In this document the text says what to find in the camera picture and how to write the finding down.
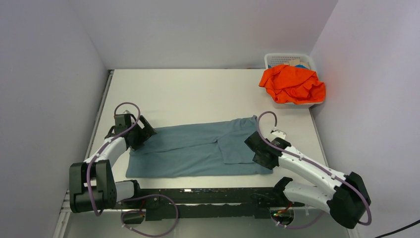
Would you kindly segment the grey-blue t shirt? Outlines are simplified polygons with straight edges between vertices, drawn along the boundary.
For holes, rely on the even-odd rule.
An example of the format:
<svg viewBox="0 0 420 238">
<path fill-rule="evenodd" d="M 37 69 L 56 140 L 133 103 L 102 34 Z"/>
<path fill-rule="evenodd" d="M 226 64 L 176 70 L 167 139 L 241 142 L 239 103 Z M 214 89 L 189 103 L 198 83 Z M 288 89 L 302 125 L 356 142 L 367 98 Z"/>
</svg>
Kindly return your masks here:
<svg viewBox="0 0 420 238">
<path fill-rule="evenodd" d="M 245 140 L 257 131 L 257 117 L 160 127 L 130 152 L 127 178 L 269 175 L 253 161 Z"/>
</svg>

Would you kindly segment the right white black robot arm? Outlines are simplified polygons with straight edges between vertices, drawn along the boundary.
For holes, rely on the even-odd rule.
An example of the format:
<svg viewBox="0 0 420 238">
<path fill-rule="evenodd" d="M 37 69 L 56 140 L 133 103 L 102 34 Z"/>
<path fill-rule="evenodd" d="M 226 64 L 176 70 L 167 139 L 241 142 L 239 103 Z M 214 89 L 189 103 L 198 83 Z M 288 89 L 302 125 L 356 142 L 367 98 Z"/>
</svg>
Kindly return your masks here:
<svg viewBox="0 0 420 238">
<path fill-rule="evenodd" d="M 341 226 L 353 229 L 367 214 L 371 223 L 371 199 L 360 175 L 344 174 L 307 157 L 290 142 L 281 137 L 263 139 L 254 132 L 245 140 L 254 152 L 254 162 L 267 168 L 281 167 L 290 170 L 311 185 L 283 177 L 273 187 L 273 200 L 279 206 L 290 202 L 310 205 L 328 213 Z"/>
</svg>

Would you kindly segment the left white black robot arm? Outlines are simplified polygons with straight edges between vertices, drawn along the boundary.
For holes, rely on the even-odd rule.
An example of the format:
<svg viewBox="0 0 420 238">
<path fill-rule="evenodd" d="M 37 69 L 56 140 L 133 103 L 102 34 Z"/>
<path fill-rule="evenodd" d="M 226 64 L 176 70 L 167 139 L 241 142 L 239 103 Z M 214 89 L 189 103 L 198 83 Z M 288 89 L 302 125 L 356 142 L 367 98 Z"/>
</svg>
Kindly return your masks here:
<svg viewBox="0 0 420 238">
<path fill-rule="evenodd" d="M 157 132 L 144 116 L 117 114 L 102 146 L 88 159 L 69 168 L 69 204 L 73 213 L 93 211 L 100 215 L 120 201 L 129 208 L 142 202 L 139 183 L 116 182 L 112 166 L 126 151 L 136 151 Z"/>
</svg>

